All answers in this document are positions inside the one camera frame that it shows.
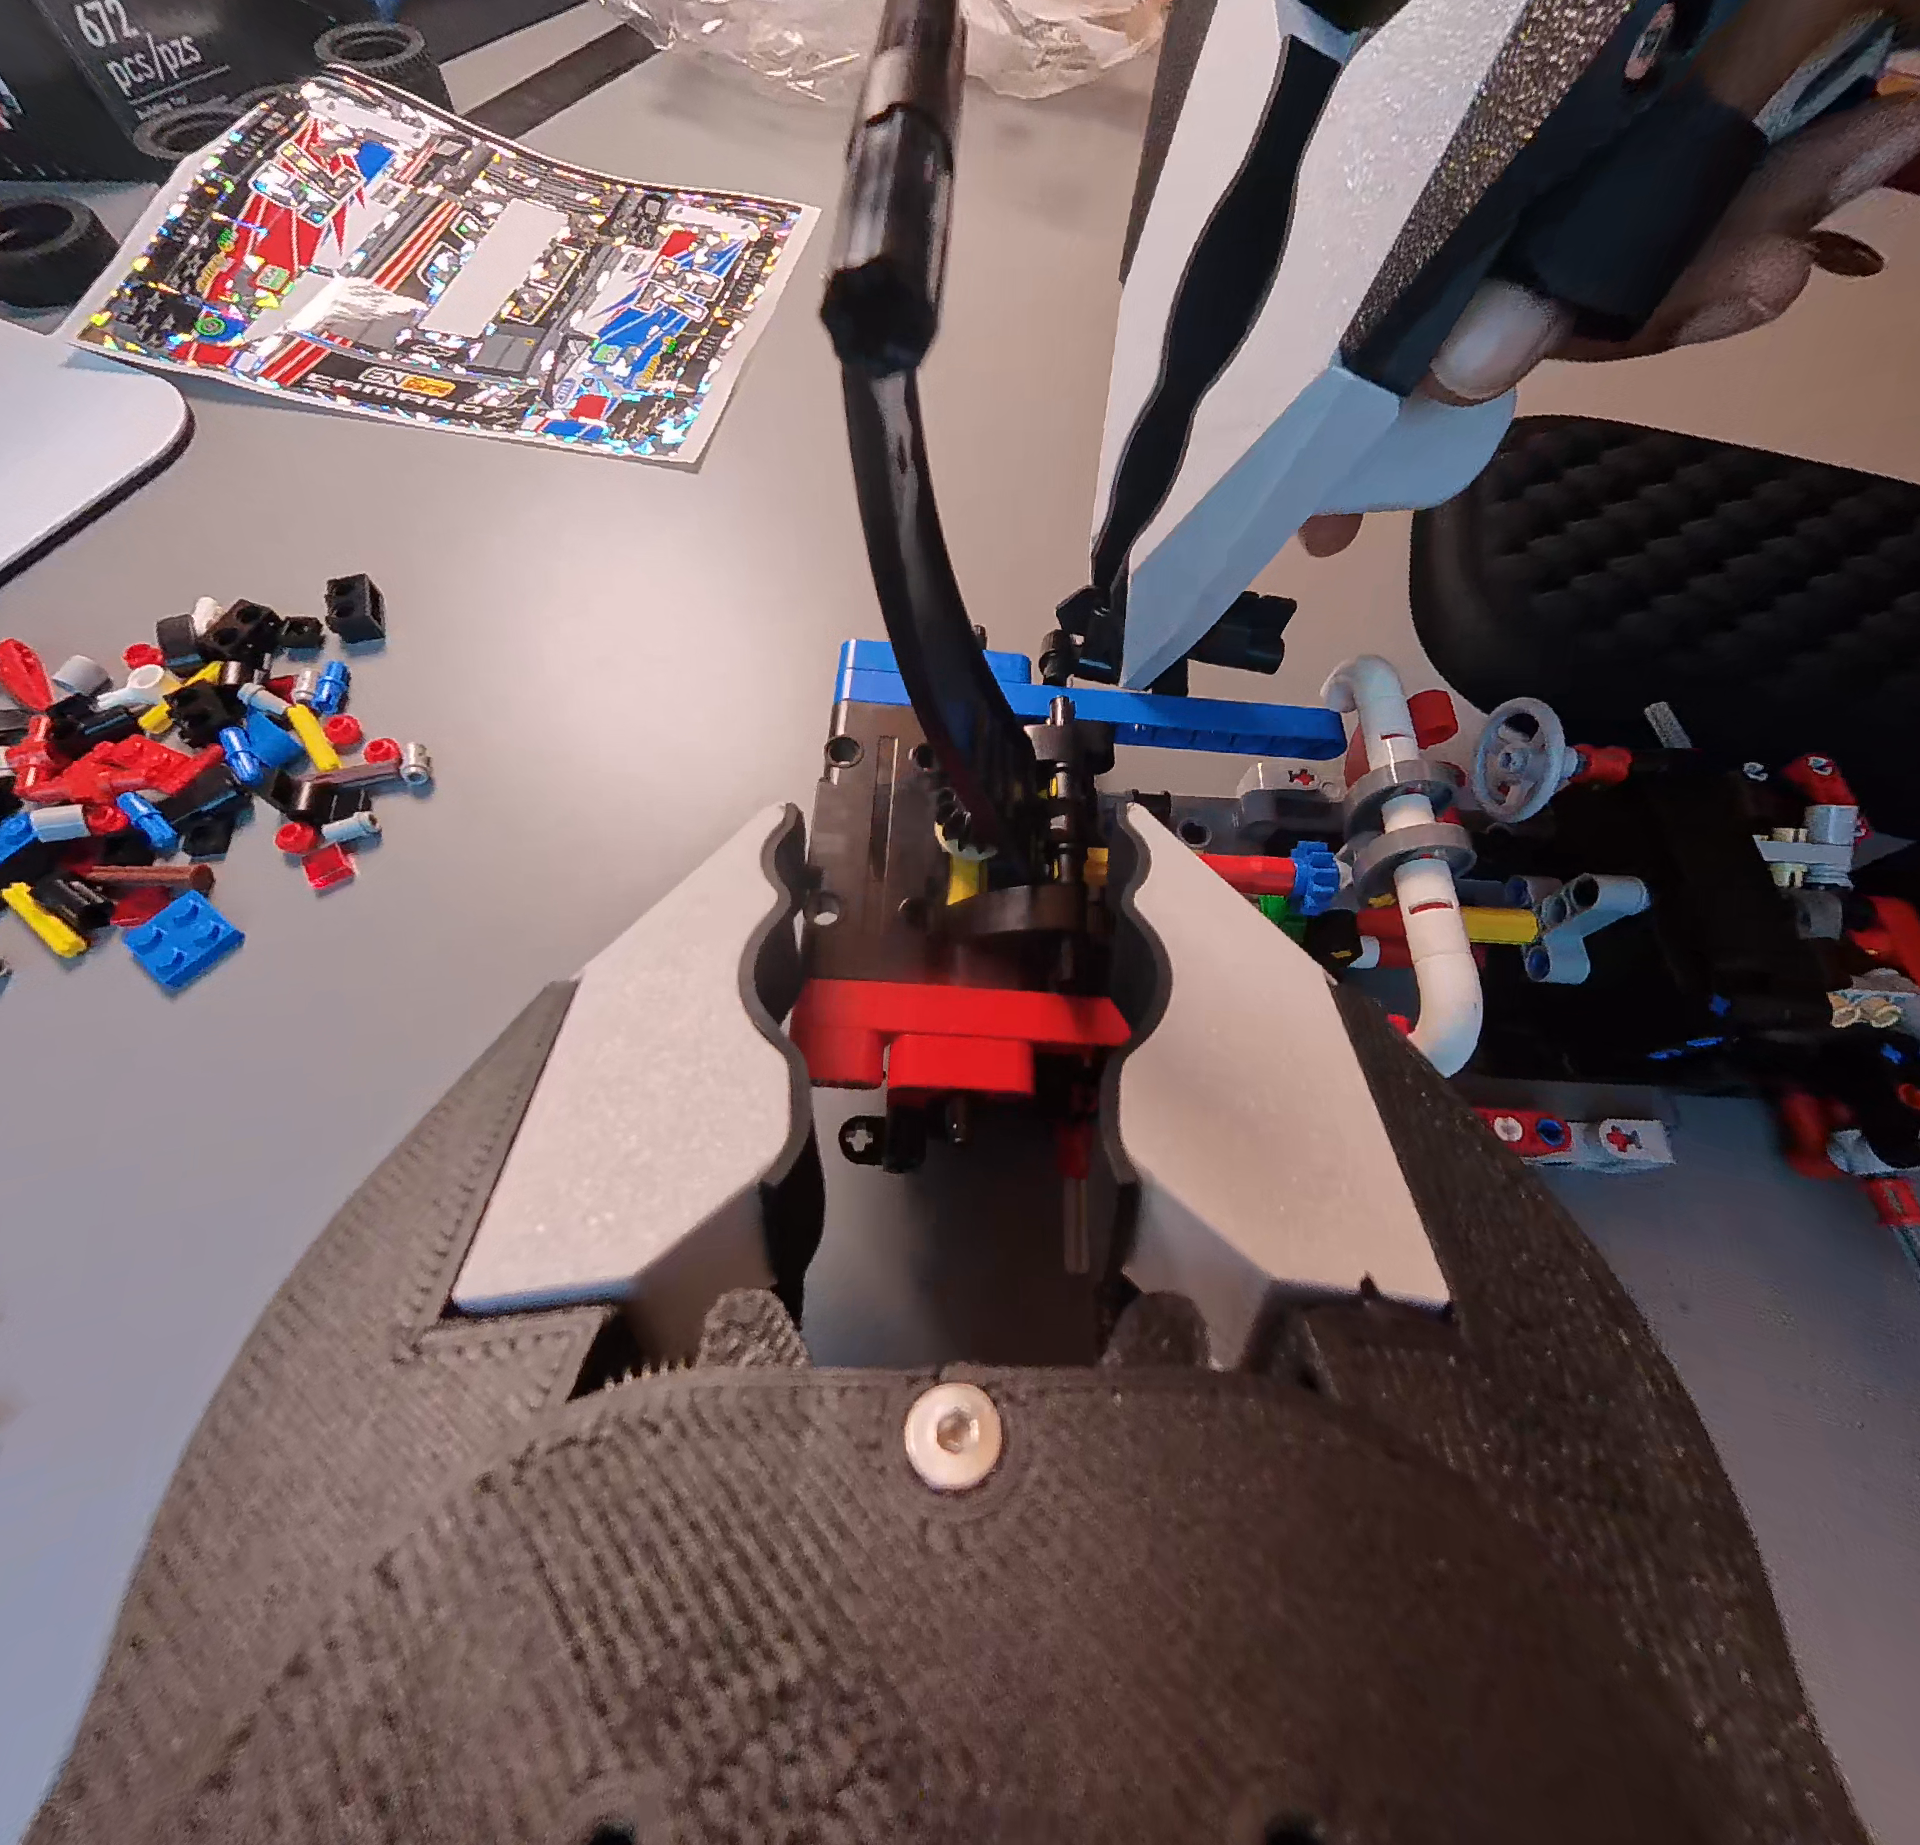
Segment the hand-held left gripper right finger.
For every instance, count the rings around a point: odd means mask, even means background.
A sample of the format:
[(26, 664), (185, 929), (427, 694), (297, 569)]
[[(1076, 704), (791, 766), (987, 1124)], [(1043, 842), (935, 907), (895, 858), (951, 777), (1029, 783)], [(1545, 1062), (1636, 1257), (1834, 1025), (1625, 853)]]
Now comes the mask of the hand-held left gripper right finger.
[(1115, 1147), (1139, 1190), (1122, 1274), (1192, 1304), (1217, 1370), (1286, 1312), (1450, 1288), (1336, 983), (1146, 808), (1118, 821), (1146, 1010), (1117, 1060)]

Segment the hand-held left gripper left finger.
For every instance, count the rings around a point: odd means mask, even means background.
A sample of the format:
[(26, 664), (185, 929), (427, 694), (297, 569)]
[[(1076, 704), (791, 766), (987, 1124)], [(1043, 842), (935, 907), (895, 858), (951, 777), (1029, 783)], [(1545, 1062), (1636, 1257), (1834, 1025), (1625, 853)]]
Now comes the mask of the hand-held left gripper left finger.
[(801, 987), (803, 815), (756, 813), (572, 983), (450, 1304), (700, 1319), (734, 1288), (801, 1316), (818, 1251)]

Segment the pile of colourful lego pieces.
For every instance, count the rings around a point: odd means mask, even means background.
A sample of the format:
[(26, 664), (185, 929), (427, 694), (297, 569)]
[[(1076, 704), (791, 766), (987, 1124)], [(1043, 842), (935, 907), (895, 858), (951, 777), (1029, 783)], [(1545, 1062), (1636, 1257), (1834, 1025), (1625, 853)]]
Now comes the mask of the pile of colourful lego pieces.
[(357, 717), (357, 659), (385, 643), (364, 573), (327, 580), (319, 612), (200, 601), (116, 664), (5, 637), (5, 938), (61, 970), (117, 949), (175, 996), (247, 940), (214, 901), (242, 832), (315, 897), (353, 883), (379, 808), (438, 785), (420, 741)]

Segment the black wrist rest pad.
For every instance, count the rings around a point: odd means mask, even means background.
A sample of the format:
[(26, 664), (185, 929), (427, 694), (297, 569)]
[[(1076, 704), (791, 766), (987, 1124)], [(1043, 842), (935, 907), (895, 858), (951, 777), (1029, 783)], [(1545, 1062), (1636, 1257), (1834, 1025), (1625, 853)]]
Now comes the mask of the black wrist rest pad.
[(1831, 753), (1862, 792), (1915, 755), (1915, 593), (1915, 485), (1599, 418), (1520, 418), (1410, 524), (1414, 633), (1478, 712), (1623, 745), (1664, 702), (1699, 751)]

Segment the lego car chassis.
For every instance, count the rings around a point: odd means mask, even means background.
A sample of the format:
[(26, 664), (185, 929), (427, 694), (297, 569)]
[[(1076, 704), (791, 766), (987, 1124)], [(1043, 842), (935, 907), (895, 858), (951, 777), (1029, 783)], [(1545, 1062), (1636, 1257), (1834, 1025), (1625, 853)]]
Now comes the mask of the lego car chassis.
[(970, 1100), (1036, 1104), (1067, 1266), (1091, 1265), (1096, 1083), (1146, 1030), (1121, 1013), (1107, 873), (1135, 811), (1409, 1036), (1427, 992), (1396, 880), (1448, 862), (1478, 1002), (1447, 991), (1439, 1015), (1478, 1019), (1456, 1078), (1524, 1164), (1661, 1171), (1664, 1096), (1756, 1096), (1789, 1167), (1862, 1191), (1915, 1261), (1915, 883), (1876, 880), (1826, 747), (1734, 766), (1664, 702), (1602, 734), (1536, 694), (1450, 760), (1433, 687), (1374, 762), (1347, 684), (1334, 710), (1193, 699), (1184, 673), (1132, 692), (1094, 681), (1091, 644), (984, 653), (1037, 741), (1031, 883), (960, 842), (895, 652), (843, 644), (791, 1033), (817, 1086), (878, 1093), (841, 1130), (851, 1162), (916, 1171)]

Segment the black lego set box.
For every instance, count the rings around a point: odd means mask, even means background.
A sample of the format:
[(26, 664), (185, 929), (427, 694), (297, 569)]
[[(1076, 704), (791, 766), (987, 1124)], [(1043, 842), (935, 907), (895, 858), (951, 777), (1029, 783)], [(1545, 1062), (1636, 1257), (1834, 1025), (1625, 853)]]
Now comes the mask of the black lego set box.
[(150, 118), (300, 81), (350, 25), (420, 34), (434, 65), (581, 0), (2, 0), (5, 178), (137, 179)]

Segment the black rubber lego tyre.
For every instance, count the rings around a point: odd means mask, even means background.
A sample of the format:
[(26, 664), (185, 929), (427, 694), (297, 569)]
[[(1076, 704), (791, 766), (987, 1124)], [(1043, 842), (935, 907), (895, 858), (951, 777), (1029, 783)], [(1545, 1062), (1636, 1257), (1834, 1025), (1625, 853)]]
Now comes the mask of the black rubber lego tyre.
[(406, 23), (357, 22), (325, 31), (314, 48), (325, 67), (345, 67), (385, 88), (450, 112), (450, 92), (420, 31)]
[(36, 194), (2, 203), (2, 302), (71, 306), (112, 263), (117, 241), (86, 203)]

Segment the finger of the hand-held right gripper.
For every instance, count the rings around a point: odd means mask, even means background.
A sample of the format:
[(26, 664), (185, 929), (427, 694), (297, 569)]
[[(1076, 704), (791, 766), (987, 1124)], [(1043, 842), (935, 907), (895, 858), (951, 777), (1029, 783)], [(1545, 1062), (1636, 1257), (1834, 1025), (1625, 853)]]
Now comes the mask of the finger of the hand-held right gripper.
[(1280, 267), (1313, 133), (1313, 13), (1215, 0), (1121, 280), (1094, 584), (1117, 591)]
[(1530, 2), (1409, 0), (1342, 67), (1271, 290), (1130, 550), (1122, 685), (1184, 658), (1401, 418), (1340, 342)]

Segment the small black lego assembly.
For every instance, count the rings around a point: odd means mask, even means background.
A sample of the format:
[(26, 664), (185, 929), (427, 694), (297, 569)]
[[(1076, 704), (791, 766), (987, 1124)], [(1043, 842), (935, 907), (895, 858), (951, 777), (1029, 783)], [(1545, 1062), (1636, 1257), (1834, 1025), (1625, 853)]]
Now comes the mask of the small black lego assembly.
[[(1242, 591), (1184, 658), (1173, 659), (1143, 691), (1188, 694), (1192, 663), (1275, 674), (1284, 663), (1284, 633), (1299, 607), (1280, 595)], [(1084, 584), (1056, 608), (1059, 625), (1043, 635), (1039, 674), (1045, 685), (1065, 687), (1073, 679), (1118, 685), (1122, 649), (1122, 601)]]

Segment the holographic sticker sheet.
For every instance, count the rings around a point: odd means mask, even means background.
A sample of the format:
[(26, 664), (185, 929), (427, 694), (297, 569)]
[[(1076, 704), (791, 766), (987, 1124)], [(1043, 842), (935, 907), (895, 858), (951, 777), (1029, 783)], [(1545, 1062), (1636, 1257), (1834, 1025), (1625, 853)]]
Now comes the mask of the holographic sticker sheet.
[(61, 336), (353, 418), (695, 468), (818, 218), (610, 178), (327, 67), (179, 164)]

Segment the person's right hand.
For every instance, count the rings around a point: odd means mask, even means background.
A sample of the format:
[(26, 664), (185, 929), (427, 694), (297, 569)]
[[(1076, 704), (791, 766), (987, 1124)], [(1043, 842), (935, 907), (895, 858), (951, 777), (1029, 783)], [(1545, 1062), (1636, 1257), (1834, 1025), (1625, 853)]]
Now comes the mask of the person's right hand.
[(1416, 393), (1448, 407), (1486, 402), (1547, 361), (1643, 361), (1777, 322), (1817, 271), (1855, 277), (1866, 249), (1832, 217), (1890, 182), (1915, 187), (1919, 86), (1890, 76), (1770, 148), (1650, 322), (1623, 342), (1575, 331), (1571, 312), (1487, 280), (1435, 351)]

